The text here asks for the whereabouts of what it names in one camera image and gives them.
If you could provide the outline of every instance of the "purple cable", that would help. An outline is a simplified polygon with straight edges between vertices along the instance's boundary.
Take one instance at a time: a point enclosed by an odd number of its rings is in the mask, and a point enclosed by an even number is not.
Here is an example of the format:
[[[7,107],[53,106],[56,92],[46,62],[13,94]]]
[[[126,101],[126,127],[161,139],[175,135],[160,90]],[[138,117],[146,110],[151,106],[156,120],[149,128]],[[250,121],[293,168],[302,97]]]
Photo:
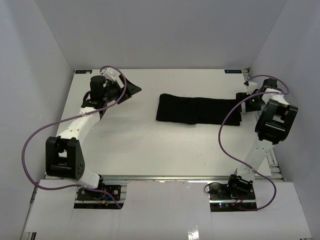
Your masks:
[[[103,108],[100,108],[100,109],[97,109],[97,110],[93,110],[93,111],[90,111],[90,112],[87,112],[83,115],[90,115],[90,114],[94,114],[94,113],[97,113],[97,112],[100,112],[100,111],[104,111],[104,110],[107,110],[109,108],[111,108],[112,106],[116,105],[120,100],[121,98],[125,95],[125,92],[126,92],[126,89],[127,89],[127,79],[125,77],[125,75],[119,70],[117,69],[116,67],[113,67],[113,66],[109,66],[109,65],[106,65],[104,67],[101,68],[100,72],[104,69],[104,68],[112,68],[116,71],[118,71],[124,78],[124,87],[123,87],[123,91],[121,93],[121,95],[119,96],[119,98],[112,104],[108,105],[108,106],[105,106]],[[71,121],[71,120],[74,120],[74,119],[78,119],[78,118],[82,118],[83,115],[76,115],[76,116],[72,116],[72,117],[68,117],[66,119],[62,119],[62,120],[59,120],[59,121],[55,121],[55,122],[52,122],[52,123],[49,123],[43,127],[40,127],[38,130],[36,130],[34,133],[32,133],[28,138],[27,140],[25,141],[24,145],[23,145],[23,148],[22,148],[22,152],[21,152],[21,162],[22,162],[22,167],[23,167],[23,170],[24,170],[24,173],[26,175],[26,177],[29,179],[29,181],[34,185],[36,186],[37,188],[39,189],[42,189],[42,190],[48,190],[48,191],[51,191],[51,190],[61,190],[61,189],[66,189],[66,188],[71,188],[71,187],[82,187],[81,185],[79,184],[70,184],[70,185],[66,185],[66,186],[60,186],[60,187],[45,187],[45,186],[41,186],[39,185],[39,183],[37,183],[36,181],[33,180],[33,178],[31,177],[31,175],[29,174],[28,172],[28,169],[27,169],[27,166],[26,166],[26,159],[25,159],[25,155],[26,155],[26,149],[27,149],[27,146],[30,142],[30,140],[39,132],[41,132],[42,130],[46,129],[46,128],[49,128],[53,125],[57,125],[57,124],[61,124],[61,123],[64,123],[64,122],[67,122],[67,121]],[[110,194],[108,193],[107,191],[104,191],[104,190],[98,190],[98,189],[92,189],[92,188],[86,188],[87,190],[89,191],[92,191],[92,192],[99,192],[99,193],[105,193],[107,194],[111,199],[112,201],[114,201],[114,203],[117,205],[117,207],[119,209],[121,209],[120,205],[117,203],[117,201],[115,200],[115,198]]]
[[[236,110],[236,109],[237,109],[242,103],[244,103],[245,101],[247,101],[247,100],[249,100],[249,99],[251,99],[251,98],[254,98],[254,97],[256,97],[256,96],[264,95],[264,94],[283,94],[283,95],[288,95],[288,94],[289,94],[289,89],[288,89],[287,85],[286,85],[282,80],[280,80],[280,79],[278,79],[278,78],[276,78],[276,77],[274,77],[274,76],[270,76],[270,75],[256,75],[256,76],[251,77],[249,80],[254,79],[254,78],[257,78],[257,77],[269,77],[269,78],[273,78],[273,79],[279,81],[280,83],[282,83],[282,84],[284,85],[285,89],[287,90],[287,92],[286,92],[286,93],[280,93],[280,92],[278,92],[278,91],[258,92],[258,93],[255,93],[255,94],[252,94],[252,95],[246,97],[246,98],[243,99],[242,101],[238,102],[238,103],[230,110],[230,112],[225,116],[223,122],[221,123],[221,126],[220,126],[220,128],[219,128],[219,133],[218,133],[218,142],[219,142],[219,146],[220,146],[221,150],[222,150],[228,157],[232,158],[233,160],[236,160],[237,162],[239,162],[239,163],[241,163],[241,164],[246,165],[246,166],[247,166],[248,168],[250,168],[250,169],[253,169],[253,167],[252,167],[251,165],[249,165],[248,163],[246,163],[246,162],[244,162],[244,161],[241,161],[240,159],[232,156],[231,154],[229,154],[229,153],[224,149],[224,147],[222,146],[222,143],[221,143],[221,131],[222,131],[222,128],[224,127],[224,125],[226,124],[226,121],[228,120],[228,118],[230,117],[230,115],[234,112],[234,110]],[[268,181],[272,184],[272,186],[273,186],[273,188],[274,188],[274,192],[273,192],[273,196],[272,196],[271,200],[270,200],[267,204],[265,204],[265,205],[263,205],[263,206],[261,206],[261,207],[258,207],[258,208],[255,208],[255,209],[247,209],[247,208],[238,207],[239,209],[244,210],[244,211],[258,211],[258,210],[264,209],[264,208],[266,208],[267,206],[269,206],[269,205],[274,201],[274,199],[275,199],[275,197],[276,197],[276,195],[277,195],[277,187],[276,187],[275,183],[274,183],[269,177],[264,176],[263,174],[259,173],[257,170],[252,170],[252,171],[253,171],[254,173],[258,174],[260,177],[268,180]]]

